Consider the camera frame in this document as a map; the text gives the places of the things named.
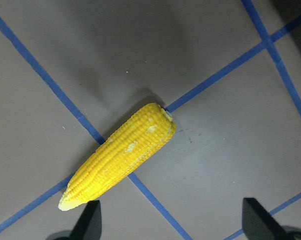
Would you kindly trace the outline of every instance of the gray surface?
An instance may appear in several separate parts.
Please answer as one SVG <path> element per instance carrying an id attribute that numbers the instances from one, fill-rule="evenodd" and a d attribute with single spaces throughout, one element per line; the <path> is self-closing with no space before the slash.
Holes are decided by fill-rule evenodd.
<path id="1" fill-rule="evenodd" d="M 274 1 L 254 3 L 270 34 L 301 14 L 301 4 L 282 14 Z M 0 15 L 104 137 L 143 104 L 166 107 L 260 42 L 240 1 L 4 0 Z M 301 96 L 301 26 L 275 45 Z M 176 135 L 135 173 L 193 239 L 240 229 L 242 197 L 271 210 L 301 191 L 301 117 L 266 50 L 173 116 Z M 97 146 L 0 33 L 0 223 Z M 61 194 L 0 240 L 70 230 L 83 207 L 59 211 Z M 102 239 L 181 239 L 127 178 L 100 200 Z M 280 223 L 293 212 L 301 200 L 278 213 Z"/>

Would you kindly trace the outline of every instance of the blue grid line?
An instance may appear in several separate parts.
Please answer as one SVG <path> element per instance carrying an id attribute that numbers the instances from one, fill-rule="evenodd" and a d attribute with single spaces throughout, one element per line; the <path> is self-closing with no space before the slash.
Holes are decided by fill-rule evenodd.
<path id="1" fill-rule="evenodd" d="M 55 95 L 60 101 L 67 107 L 67 109 L 74 115 L 74 117 L 87 129 L 89 134 L 101 145 L 105 142 L 104 138 L 94 128 L 94 126 L 88 121 L 81 111 L 75 106 L 75 104 L 68 98 L 68 96 L 62 91 L 52 77 L 45 71 L 40 63 L 34 58 L 34 56 L 26 49 L 22 42 L 16 37 L 13 31 L 6 25 L 6 23 L 0 17 L 0 31 L 11 41 L 20 55 L 31 65 L 34 71 L 47 83 L 52 89 Z M 28 214 L 31 210 L 38 207 L 40 204 L 45 202 L 53 194 L 62 190 L 67 186 L 68 181 L 72 177 L 73 173 L 59 182 L 57 185 L 43 193 L 37 199 L 32 201 L 30 204 L 22 208 L 20 211 L 15 213 L 13 216 L 8 218 L 2 224 L 0 224 L 0 233 L 8 228 L 10 225 L 15 223 L 18 219 Z M 131 173 L 129 179 L 135 184 L 135 186 L 144 194 L 144 196 L 155 206 L 155 208 L 167 219 L 167 221 L 173 226 L 175 230 L 185 239 L 192 240 L 189 234 L 182 228 L 182 226 L 174 219 L 174 217 L 165 209 L 165 207 L 156 199 L 156 197 L 150 192 L 150 190 L 143 184 L 143 182 L 134 174 Z"/>
<path id="2" fill-rule="evenodd" d="M 283 202 L 281 205 L 275 207 L 273 210 L 271 210 L 269 212 L 269 214 L 272 215 L 272 216 L 274 216 L 275 214 L 277 214 L 281 210 L 287 208 L 288 206 L 292 205 L 293 203 L 297 202 L 300 199 L 301 199 L 301 192 L 298 193 L 298 194 L 296 194 L 292 198 L 288 199 L 287 201 Z M 224 240 L 234 240 L 237 237 L 239 237 L 240 235 L 242 235 L 243 233 L 244 233 L 243 229 L 240 229 L 240 230 L 234 232 L 232 235 L 226 237 Z"/>
<path id="3" fill-rule="evenodd" d="M 300 116 L 301 116 L 301 98 L 293 84 L 293 81 L 284 65 L 284 62 L 277 51 L 272 38 L 267 32 L 254 4 L 251 0 L 242 0 L 242 4 L 244 5 L 252 23 L 254 24 L 257 32 L 259 33 L 262 41 L 265 43 L 268 53 L 270 54 L 275 66 L 281 76 L 282 81 L 285 84 L 285 87 L 293 100 Z"/>
<path id="4" fill-rule="evenodd" d="M 293 29 L 297 28 L 299 25 L 301 25 L 301 15 L 297 18 L 295 18 L 293 21 L 291 21 L 289 24 L 287 24 L 285 27 L 281 28 L 280 30 L 278 30 L 277 32 L 275 32 L 272 36 L 271 39 L 275 42 L 277 40 L 279 40 L 281 37 L 285 36 L 286 34 L 288 34 L 290 31 L 292 31 Z M 2 31 L 1 28 L 7 28 L 9 31 Z M 0 18 L 0 30 L 2 31 L 2 33 L 9 39 L 15 39 L 19 42 L 18 38 L 14 35 L 14 33 L 8 28 L 8 26 L 4 23 L 4 21 Z M 11 40 L 11 42 L 13 43 L 13 45 L 15 46 L 15 48 L 17 49 L 17 51 L 21 54 L 20 49 L 14 44 L 14 42 Z M 23 48 L 21 48 L 21 50 L 26 50 L 26 52 L 29 53 L 29 51 L 23 46 Z M 250 58 L 252 58 L 253 56 L 255 56 L 256 54 L 258 54 L 259 52 L 261 52 L 263 49 L 265 48 L 265 45 L 263 42 L 261 42 L 260 44 L 256 45 L 255 47 L 253 47 L 252 49 L 250 49 L 248 52 L 244 53 L 242 56 L 240 56 L 238 59 L 236 59 L 235 61 L 231 62 L 229 65 L 227 65 L 226 67 L 224 67 L 222 70 L 218 71 L 217 73 L 215 73 L 214 75 L 212 75 L 210 78 L 208 78 L 206 83 L 202 82 L 199 86 L 193 88 L 190 92 L 191 94 L 188 92 L 185 95 L 183 95 L 182 97 L 180 97 L 178 100 L 174 101 L 172 104 L 170 104 L 166 109 L 170 112 L 173 112 L 174 110 L 176 110 L 177 108 L 179 108 L 180 106 L 182 106 L 183 104 L 185 104 L 186 102 L 188 102 L 190 99 L 192 99 L 193 97 L 195 97 L 196 95 L 198 95 L 200 92 L 204 91 L 205 89 L 207 89 L 208 87 L 210 87 L 212 84 L 214 84 L 215 82 L 217 82 L 219 79 L 221 79 L 222 77 L 224 77 L 225 75 L 227 75 L 228 73 L 230 73 L 231 71 L 233 71 L 235 68 L 239 67 L 241 64 L 243 64 L 244 62 L 248 61 Z M 26 59 L 25 60 L 31 64 L 31 62 L 33 60 L 35 60 L 35 58 L 30 54 L 30 56 L 32 58 L 30 59 Z M 43 75 L 48 75 L 48 73 L 45 72 L 45 70 L 42 68 L 40 69 L 42 71 L 36 71 L 38 74 L 43 73 Z M 53 92 L 57 95 L 57 93 L 60 91 L 62 94 L 64 94 L 64 92 L 59 88 L 59 86 L 56 84 L 55 90 L 52 88 Z M 68 102 L 72 103 L 71 100 L 64 94 L 63 97 L 59 98 L 61 100 L 61 102 L 63 102 L 63 104 L 67 104 Z M 76 117 L 76 119 L 78 121 L 86 121 L 87 119 L 83 116 L 83 114 L 80 112 L 81 115 L 79 115 L 78 117 L 76 117 L 76 115 L 74 114 L 74 116 Z M 91 130 L 95 130 L 95 128 L 92 126 L 93 129 L 90 128 L 90 126 L 85 127 L 88 131 Z M 95 134 L 95 136 L 93 136 L 94 139 L 97 142 L 102 141 L 102 136 L 97 132 L 97 134 Z M 63 185 L 63 187 L 61 187 L 60 189 L 66 187 L 67 183 L 64 183 L 64 181 L 68 182 L 68 180 L 72 177 L 73 174 L 71 174 L 70 176 L 68 176 L 67 178 L 65 178 L 63 181 L 61 181 L 60 183 L 58 183 L 57 185 L 55 185 L 54 187 L 52 187 L 51 189 L 49 189 L 47 192 L 45 192 L 43 195 L 41 195 L 40 197 L 38 197 L 37 199 L 35 199 L 33 202 L 31 202 L 29 205 L 27 205 L 26 207 L 24 207 L 22 210 L 20 210 L 19 212 L 17 212 L 16 214 L 14 214 L 12 217 L 10 217 L 9 219 L 7 219 L 6 221 L 4 221 L 2 224 L 0 224 L 0 232 L 2 232 L 4 229 L 6 229 L 7 227 L 9 227 L 11 224 L 13 224 L 14 222 L 16 222 L 19 218 L 23 217 L 24 215 L 26 215 L 27 213 L 29 213 L 31 210 L 33 210 L 34 208 L 36 208 L 38 205 L 40 205 L 41 203 L 43 203 L 44 201 L 46 201 L 49 197 L 51 197 L 54 193 L 54 189 L 55 187 L 59 188 L 59 184 Z M 157 201 L 155 203 L 152 203 L 156 209 L 159 209 L 161 207 L 164 207 L 163 205 L 160 204 L 160 202 L 155 198 L 155 196 L 146 188 L 146 186 L 138 179 L 138 177 L 134 174 L 131 173 L 131 175 L 129 175 L 129 178 L 131 179 L 131 181 L 137 186 L 138 184 L 142 184 L 142 187 L 144 186 L 145 189 L 139 189 L 142 191 L 142 193 L 144 195 L 146 194 L 151 194 L 149 197 L 154 197 L 154 199 Z M 280 205 L 279 207 L 275 208 L 274 210 L 277 209 L 277 212 L 281 211 L 282 209 L 286 208 L 287 206 L 289 206 L 290 204 L 292 204 L 293 202 L 299 200 L 301 198 L 301 193 L 299 193 L 296 197 L 296 199 L 292 202 L 285 202 L 282 205 Z M 43 201 L 41 203 L 39 203 L 38 205 L 36 205 L 36 202 L 43 197 Z M 169 218 L 171 218 L 172 216 L 170 215 L 170 213 L 167 211 L 167 214 L 163 214 L 163 216 L 169 221 Z M 8 224 L 10 222 L 10 219 L 15 218 L 15 221 L 13 221 L 12 223 Z M 175 221 L 175 223 L 171 223 L 172 226 L 177 229 L 178 227 L 180 227 L 180 225 L 178 224 L 178 222 L 172 217 L 172 219 Z M 230 240 L 230 239 L 234 239 L 236 237 L 238 237 L 239 235 L 241 235 L 243 233 L 243 231 L 240 229 L 239 231 L 235 232 L 234 234 L 232 234 L 230 237 L 233 236 L 233 238 L 226 238 L 225 240 Z M 191 239 L 191 237 L 187 234 L 185 237 L 189 237 L 189 238 L 185 238 L 185 239 Z"/>

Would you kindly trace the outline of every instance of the corn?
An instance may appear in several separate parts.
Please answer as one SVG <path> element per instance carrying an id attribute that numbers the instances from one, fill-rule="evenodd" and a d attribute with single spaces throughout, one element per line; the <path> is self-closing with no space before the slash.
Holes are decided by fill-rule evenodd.
<path id="1" fill-rule="evenodd" d="M 175 129 L 173 118 L 158 104 L 142 107 L 77 170 L 58 208 L 67 211 L 101 196 L 163 147 Z"/>

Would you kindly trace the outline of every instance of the yellow corn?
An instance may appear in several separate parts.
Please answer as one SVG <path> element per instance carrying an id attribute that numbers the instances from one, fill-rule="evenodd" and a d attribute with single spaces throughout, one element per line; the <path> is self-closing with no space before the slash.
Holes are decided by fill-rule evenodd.
<path id="1" fill-rule="evenodd" d="M 58 208 L 73 209 L 119 183 L 173 137 L 176 125 L 172 121 L 156 103 L 138 110 L 77 170 Z"/>

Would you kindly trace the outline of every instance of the corn cob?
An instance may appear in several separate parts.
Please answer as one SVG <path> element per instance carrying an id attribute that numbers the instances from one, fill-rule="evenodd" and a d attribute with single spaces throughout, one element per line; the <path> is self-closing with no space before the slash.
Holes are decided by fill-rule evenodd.
<path id="1" fill-rule="evenodd" d="M 173 118 L 158 104 L 142 107 L 77 170 L 58 208 L 67 211 L 101 196 L 163 147 L 175 128 Z"/>

